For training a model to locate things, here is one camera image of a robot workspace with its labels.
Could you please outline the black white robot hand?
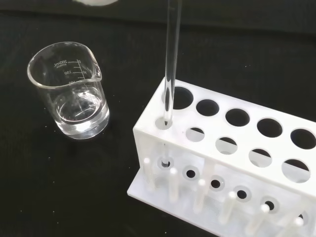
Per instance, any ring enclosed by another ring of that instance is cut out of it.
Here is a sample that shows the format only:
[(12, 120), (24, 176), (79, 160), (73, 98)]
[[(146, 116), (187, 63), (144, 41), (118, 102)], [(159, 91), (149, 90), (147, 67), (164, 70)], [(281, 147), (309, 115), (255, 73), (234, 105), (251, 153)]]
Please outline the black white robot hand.
[(74, 0), (87, 6), (106, 6), (117, 2), (118, 0)]

